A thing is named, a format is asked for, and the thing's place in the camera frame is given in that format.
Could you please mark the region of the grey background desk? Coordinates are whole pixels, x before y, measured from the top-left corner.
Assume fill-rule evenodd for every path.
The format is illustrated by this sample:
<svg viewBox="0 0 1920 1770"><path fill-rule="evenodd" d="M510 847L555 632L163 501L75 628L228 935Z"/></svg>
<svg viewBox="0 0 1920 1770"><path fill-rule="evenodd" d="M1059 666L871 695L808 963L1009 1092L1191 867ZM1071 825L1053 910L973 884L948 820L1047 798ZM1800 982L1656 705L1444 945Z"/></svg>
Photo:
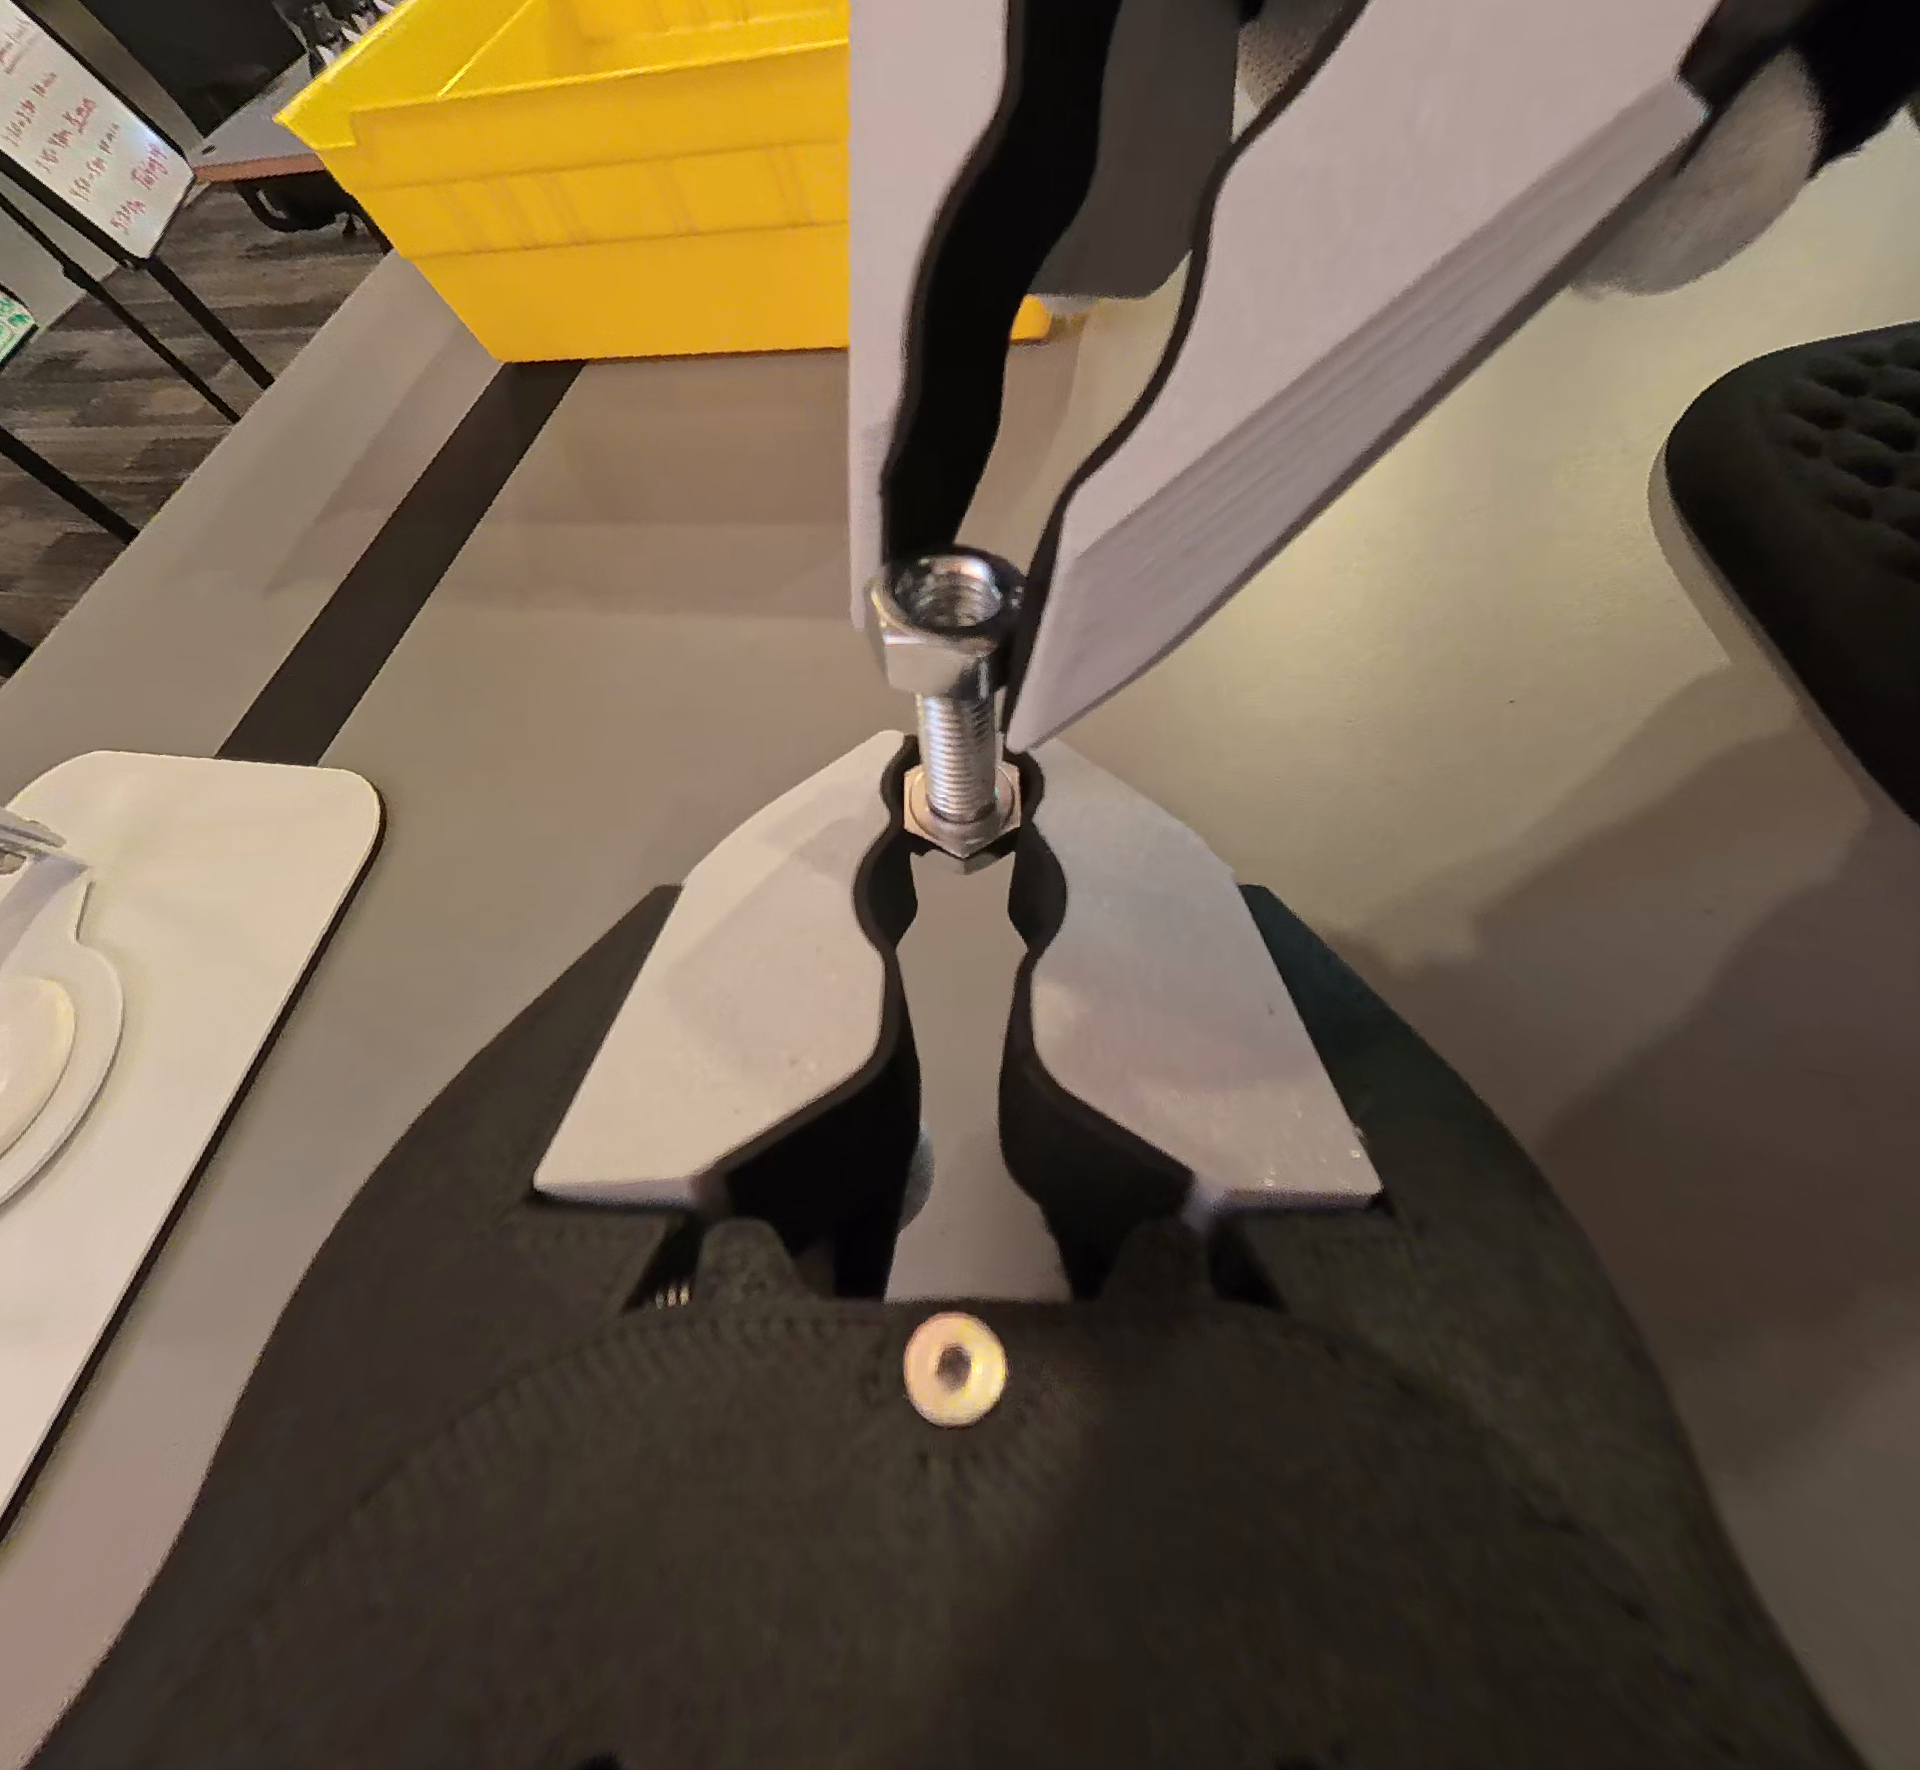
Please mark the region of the grey background desk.
<svg viewBox="0 0 1920 1770"><path fill-rule="evenodd" d="M258 184L275 178L321 174L323 163L283 123L285 107L310 88L314 71L299 63L216 126L192 152L195 184Z"/></svg>

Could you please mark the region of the silver hex nut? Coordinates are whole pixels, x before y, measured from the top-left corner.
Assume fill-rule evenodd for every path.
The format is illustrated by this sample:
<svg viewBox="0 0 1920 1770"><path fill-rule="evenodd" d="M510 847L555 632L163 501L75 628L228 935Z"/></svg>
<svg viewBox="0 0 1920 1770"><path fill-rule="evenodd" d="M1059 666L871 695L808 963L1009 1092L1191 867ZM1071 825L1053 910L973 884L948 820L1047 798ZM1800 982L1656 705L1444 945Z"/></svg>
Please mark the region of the silver hex nut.
<svg viewBox="0 0 1920 1770"><path fill-rule="evenodd" d="M1009 559L976 548L885 562L863 621L889 686L917 697L991 695L1009 669L1022 589Z"/></svg>

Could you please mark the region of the black padded wrist rest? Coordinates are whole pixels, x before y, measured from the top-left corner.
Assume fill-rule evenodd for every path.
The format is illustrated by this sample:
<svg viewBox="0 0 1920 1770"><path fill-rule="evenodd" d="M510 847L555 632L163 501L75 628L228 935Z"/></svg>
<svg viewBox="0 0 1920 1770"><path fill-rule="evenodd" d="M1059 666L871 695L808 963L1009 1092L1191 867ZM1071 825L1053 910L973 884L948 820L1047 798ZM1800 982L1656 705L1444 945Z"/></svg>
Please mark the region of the black padded wrist rest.
<svg viewBox="0 0 1920 1770"><path fill-rule="evenodd" d="M1664 442L1699 555L1858 769L1918 818L1918 323L1751 358Z"/></svg>

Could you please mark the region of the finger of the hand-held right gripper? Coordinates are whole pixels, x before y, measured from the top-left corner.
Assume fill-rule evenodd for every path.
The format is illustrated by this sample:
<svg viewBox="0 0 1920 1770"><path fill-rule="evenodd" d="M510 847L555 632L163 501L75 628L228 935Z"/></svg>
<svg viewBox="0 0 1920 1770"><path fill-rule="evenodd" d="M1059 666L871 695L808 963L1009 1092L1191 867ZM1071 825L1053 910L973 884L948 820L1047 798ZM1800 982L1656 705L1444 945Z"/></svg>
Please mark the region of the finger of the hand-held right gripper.
<svg viewBox="0 0 1920 1770"><path fill-rule="evenodd" d="M1370 0L1234 150L1170 366L1049 529L1029 751L1153 669L1691 141L1723 0Z"/></svg>
<svg viewBox="0 0 1920 1770"><path fill-rule="evenodd" d="M851 0L849 579L946 548L1095 175L1123 0Z"/></svg>

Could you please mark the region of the whiteboard easel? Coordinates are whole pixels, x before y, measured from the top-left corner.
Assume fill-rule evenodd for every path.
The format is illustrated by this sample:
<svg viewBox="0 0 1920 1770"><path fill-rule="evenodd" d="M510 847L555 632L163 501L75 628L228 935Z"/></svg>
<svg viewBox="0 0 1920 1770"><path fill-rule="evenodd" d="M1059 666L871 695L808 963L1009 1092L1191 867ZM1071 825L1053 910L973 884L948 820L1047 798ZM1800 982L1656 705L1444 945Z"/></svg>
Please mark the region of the whiteboard easel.
<svg viewBox="0 0 1920 1770"><path fill-rule="evenodd" d="M110 294L23 199L57 217L114 269L155 282L246 380L275 384L272 370L160 252L197 194L185 155L17 0L1 0L1 179L3 218L228 425L242 417L228 397Z"/></svg>

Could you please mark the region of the yellow plastic bin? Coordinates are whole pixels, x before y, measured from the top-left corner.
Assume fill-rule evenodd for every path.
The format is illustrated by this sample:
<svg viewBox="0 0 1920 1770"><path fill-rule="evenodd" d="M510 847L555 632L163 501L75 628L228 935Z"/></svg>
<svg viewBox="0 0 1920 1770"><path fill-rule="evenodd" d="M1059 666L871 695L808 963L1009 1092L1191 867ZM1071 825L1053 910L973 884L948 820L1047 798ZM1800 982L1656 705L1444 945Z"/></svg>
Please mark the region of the yellow plastic bin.
<svg viewBox="0 0 1920 1770"><path fill-rule="evenodd" d="M849 0L404 0L281 123L502 362L849 342Z"/></svg>

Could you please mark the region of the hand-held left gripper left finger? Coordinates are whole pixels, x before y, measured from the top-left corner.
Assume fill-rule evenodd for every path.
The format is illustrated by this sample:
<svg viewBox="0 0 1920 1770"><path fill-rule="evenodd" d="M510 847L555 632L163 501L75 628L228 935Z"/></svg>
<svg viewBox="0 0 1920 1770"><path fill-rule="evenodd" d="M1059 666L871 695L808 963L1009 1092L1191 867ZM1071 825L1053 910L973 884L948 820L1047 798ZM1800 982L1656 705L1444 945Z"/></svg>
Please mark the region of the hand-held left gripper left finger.
<svg viewBox="0 0 1920 1770"><path fill-rule="evenodd" d="M538 1196L756 1219L883 1296L921 1070L898 942L917 901L913 759L879 731L686 873L533 1170Z"/></svg>

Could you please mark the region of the person's right hand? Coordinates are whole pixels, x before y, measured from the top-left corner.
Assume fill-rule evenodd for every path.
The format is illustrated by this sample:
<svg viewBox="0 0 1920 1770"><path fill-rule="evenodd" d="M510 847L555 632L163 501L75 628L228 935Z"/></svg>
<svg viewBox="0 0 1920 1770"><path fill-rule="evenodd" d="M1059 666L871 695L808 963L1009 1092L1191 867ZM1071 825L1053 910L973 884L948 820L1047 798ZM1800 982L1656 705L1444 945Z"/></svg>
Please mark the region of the person's right hand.
<svg viewBox="0 0 1920 1770"><path fill-rule="evenodd" d="M1828 117L1798 49L1774 54L1691 150L1635 199L1572 292L1659 295L1723 269L1756 243L1811 182Z"/></svg>

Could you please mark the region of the silver hex bolt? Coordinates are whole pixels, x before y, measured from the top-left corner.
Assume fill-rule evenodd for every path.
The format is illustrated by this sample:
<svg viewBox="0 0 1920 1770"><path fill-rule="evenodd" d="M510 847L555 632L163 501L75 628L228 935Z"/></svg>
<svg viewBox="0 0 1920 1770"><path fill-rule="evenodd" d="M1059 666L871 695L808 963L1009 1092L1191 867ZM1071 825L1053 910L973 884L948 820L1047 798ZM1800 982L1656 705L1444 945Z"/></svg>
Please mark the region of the silver hex bolt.
<svg viewBox="0 0 1920 1770"><path fill-rule="evenodd" d="M984 870L1022 818L1016 766L1003 751L992 693L917 697L917 757L902 781L906 841L949 870Z"/></svg>

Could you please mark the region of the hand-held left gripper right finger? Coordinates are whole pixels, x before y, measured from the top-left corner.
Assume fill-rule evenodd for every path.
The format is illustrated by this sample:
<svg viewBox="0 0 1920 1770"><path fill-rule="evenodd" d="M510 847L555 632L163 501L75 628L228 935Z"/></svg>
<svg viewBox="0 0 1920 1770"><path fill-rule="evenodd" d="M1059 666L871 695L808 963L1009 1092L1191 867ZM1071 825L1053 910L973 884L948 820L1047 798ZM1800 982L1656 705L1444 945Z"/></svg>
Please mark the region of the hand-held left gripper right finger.
<svg viewBox="0 0 1920 1770"><path fill-rule="evenodd" d="M1011 1181L1068 1294L1128 1238L1373 1208L1380 1173L1234 873L1151 798L1049 743L1022 762L998 1074Z"/></svg>

